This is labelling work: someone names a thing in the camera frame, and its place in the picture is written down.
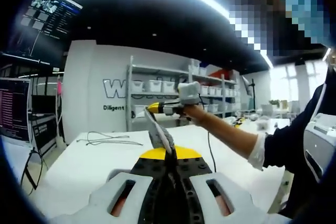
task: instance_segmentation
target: lab room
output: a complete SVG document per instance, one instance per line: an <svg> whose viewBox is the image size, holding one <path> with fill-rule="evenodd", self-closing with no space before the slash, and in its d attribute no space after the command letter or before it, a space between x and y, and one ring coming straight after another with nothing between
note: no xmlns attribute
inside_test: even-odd
<svg viewBox="0 0 336 224"><path fill-rule="evenodd" d="M315 10L307 32L279 0L12 1L0 151L15 223L318 216L336 51Z"/></svg>

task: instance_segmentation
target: person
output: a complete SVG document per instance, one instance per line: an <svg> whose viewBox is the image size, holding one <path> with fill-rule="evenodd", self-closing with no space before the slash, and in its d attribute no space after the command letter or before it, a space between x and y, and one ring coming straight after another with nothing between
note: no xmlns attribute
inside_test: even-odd
<svg viewBox="0 0 336 224"><path fill-rule="evenodd" d="M288 11L288 1L289 0L285 0L286 5L283 5L281 0L271 0L273 4L272 10ZM335 6L336 4L333 0L324 0L324 9L328 11L327 14L330 17L330 19L326 19L323 24L328 25L328 34L326 34L325 31L321 31L320 34L315 33L312 35L316 36L317 41L331 48L334 47L336 41L334 36L335 25L332 19L334 17ZM315 10L313 8L314 7L311 7L311 10L309 10L310 14L314 13ZM298 14L292 12L290 15L297 18ZM313 23L312 25L314 25L315 22L313 16L310 20L304 19L303 21L305 22L305 27L309 27L309 23ZM336 115L336 106L333 106L334 101L336 100L336 73L335 69L332 67L330 67L328 71L328 84L318 112ZM316 203L318 198L319 200L326 201L327 193L322 193L323 189L318 186L313 173L309 169L303 151L303 133L314 113L321 91L322 86L319 86L305 110L293 120L290 126L278 129L273 135L268 136L265 134L251 134L232 127L222 119L210 113L206 113L200 106L186 106L184 113L191 117L197 125L208 130L233 151L247 159L253 167L262 169L263 167L268 166L284 166L286 170L293 173L294 179L290 196L285 209L282 210L280 214L289 218L294 218L302 212L302 210L307 209L309 204L312 205L312 202L314 201L315 207L312 209L311 213L308 213L306 210L304 214L305 217L303 217L303 219L309 220L307 216L313 215L312 212L318 213L317 208L322 208L322 206L324 206L321 212L325 212L326 209L329 209L330 207L330 205L325 207L325 202ZM330 181L335 182L335 180L331 179L332 178L326 182L328 185L330 184Z"/></svg>

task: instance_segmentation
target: metal shelving unit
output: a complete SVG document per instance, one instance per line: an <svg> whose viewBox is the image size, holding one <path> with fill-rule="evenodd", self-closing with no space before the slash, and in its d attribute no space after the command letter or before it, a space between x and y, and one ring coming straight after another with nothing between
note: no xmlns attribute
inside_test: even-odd
<svg viewBox="0 0 336 224"><path fill-rule="evenodd" d="M222 101L223 111L216 112L216 115L222 115L225 117L226 113L231 113L225 111L226 104L226 96L225 90L227 86L235 85L236 82L229 81L224 79L224 75L221 78L215 78L210 76L200 76L198 74L192 73L191 70L183 71L183 70L175 70L168 68L160 68L154 66L145 66L145 65L135 65L133 64L133 56L131 56L130 64L127 68L127 81L126 81L126 127L127 131L132 131L132 96L133 95L152 95L152 96L163 96L163 97L178 97L178 93L156 93L156 92L133 92L131 89L132 75L134 73L145 74L145 75L153 75L153 76L166 76L174 78L175 82L175 90L177 89L178 83L181 78L188 79L188 82L200 81L200 82L209 82L213 85L221 85L222 86L222 96L218 97L215 95L201 95L202 98L209 99L210 104L214 102L214 100L220 99Z"/></svg>

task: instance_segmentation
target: black ceiling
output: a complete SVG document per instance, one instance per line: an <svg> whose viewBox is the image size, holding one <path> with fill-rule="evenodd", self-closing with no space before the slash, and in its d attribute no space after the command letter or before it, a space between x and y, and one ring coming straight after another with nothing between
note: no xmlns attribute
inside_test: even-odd
<svg viewBox="0 0 336 224"><path fill-rule="evenodd" d="M99 44L169 52L241 73L268 69L259 52L234 32L227 19L199 0L74 1L83 10L69 41L95 39ZM321 45L312 45L289 19L254 6L254 0L216 1L228 10L240 9L249 23L259 24L261 44L274 65L322 57Z"/></svg>

